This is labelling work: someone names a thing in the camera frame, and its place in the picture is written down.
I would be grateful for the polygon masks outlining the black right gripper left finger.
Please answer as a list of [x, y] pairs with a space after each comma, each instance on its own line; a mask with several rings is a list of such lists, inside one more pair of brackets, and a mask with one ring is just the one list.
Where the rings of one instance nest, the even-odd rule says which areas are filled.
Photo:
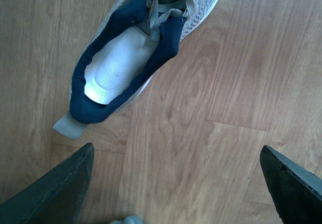
[[92, 178], [95, 149], [87, 143], [1, 204], [1, 223], [77, 223]]

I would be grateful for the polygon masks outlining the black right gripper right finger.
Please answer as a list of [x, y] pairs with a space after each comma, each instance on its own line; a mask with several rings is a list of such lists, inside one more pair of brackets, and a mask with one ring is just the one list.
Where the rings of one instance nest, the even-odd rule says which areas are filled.
[[321, 179], [272, 147], [263, 146], [260, 165], [283, 223], [321, 223]]

